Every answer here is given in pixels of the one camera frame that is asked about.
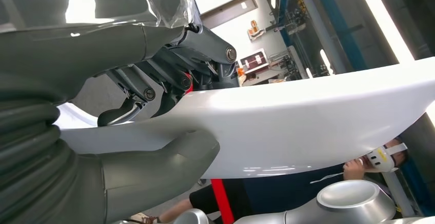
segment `sandal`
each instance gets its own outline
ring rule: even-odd
[[[131,220],[135,220],[135,221],[139,221],[141,224],[155,224],[157,223],[155,220],[157,219],[157,217],[154,216],[148,216],[145,215],[144,213],[137,213],[135,215],[132,215],[130,217]]]

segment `white cable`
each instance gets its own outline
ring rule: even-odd
[[[360,160],[361,164],[364,165],[364,162],[363,162],[363,160],[361,158],[358,158],[358,160]],[[321,182],[323,180],[326,180],[326,179],[329,179],[329,178],[332,178],[332,177],[336,177],[336,176],[339,176],[339,175],[342,175],[342,174],[343,173],[327,175],[327,176],[325,176],[325,177],[323,177],[323,178],[321,178],[319,180],[315,180],[315,181],[310,182],[310,184]]]

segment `white fiberglass board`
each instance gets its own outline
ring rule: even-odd
[[[203,129],[221,150],[204,178],[261,177],[337,165],[393,139],[435,99],[435,58],[293,82],[192,92],[167,114],[63,130],[78,153],[157,150]]]

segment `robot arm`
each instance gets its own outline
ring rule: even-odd
[[[282,213],[245,216],[234,224],[378,224],[392,219],[395,213],[394,202],[375,183],[345,180],[325,187],[316,198],[299,208]],[[202,211],[193,209],[174,223],[212,223],[204,216]]]
[[[178,103],[192,81],[195,91],[238,87],[235,59],[233,46],[208,28],[190,23],[180,40],[162,47],[151,59],[107,72],[127,98],[119,109],[103,112],[98,117],[98,126],[129,121],[154,99],[155,91],[141,78],[143,74],[151,76],[165,90],[160,109],[154,115],[159,116]]]
[[[129,97],[106,121],[132,117],[149,96],[138,67],[126,67],[183,34],[187,23],[171,22],[182,1],[0,0],[7,20],[0,21],[1,223],[111,223],[203,175],[220,149],[206,132],[184,133],[156,151],[78,155],[52,125],[55,105],[107,71]]]

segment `bolt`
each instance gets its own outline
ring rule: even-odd
[[[155,91],[152,88],[147,88],[145,89],[144,95],[148,101],[153,100],[155,98]]]
[[[189,23],[187,28],[194,33],[200,32],[200,28],[195,23]]]
[[[181,85],[183,85],[183,87],[190,87],[190,80],[189,80],[189,78],[183,78],[181,80]]]
[[[228,47],[226,50],[227,59],[230,63],[233,63],[235,59],[237,58],[237,52],[234,48]]]

